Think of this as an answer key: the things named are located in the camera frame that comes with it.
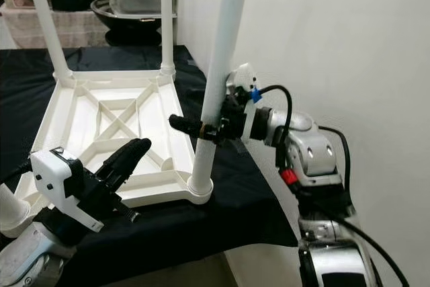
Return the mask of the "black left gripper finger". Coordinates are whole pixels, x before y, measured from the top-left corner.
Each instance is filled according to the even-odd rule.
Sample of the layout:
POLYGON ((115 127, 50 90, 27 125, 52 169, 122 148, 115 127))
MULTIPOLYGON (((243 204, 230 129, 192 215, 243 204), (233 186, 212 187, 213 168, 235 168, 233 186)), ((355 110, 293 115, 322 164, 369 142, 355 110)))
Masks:
POLYGON ((125 183, 139 162, 139 140, 132 139, 117 149, 97 170, 104 183, 125 183))
POLYGON ((113 154, 113 191, 117 192, 120 186, 133 174, 139 162, 150 150, 153 143, 147 138, 129 140, 126 145, 117 149, 113 154))

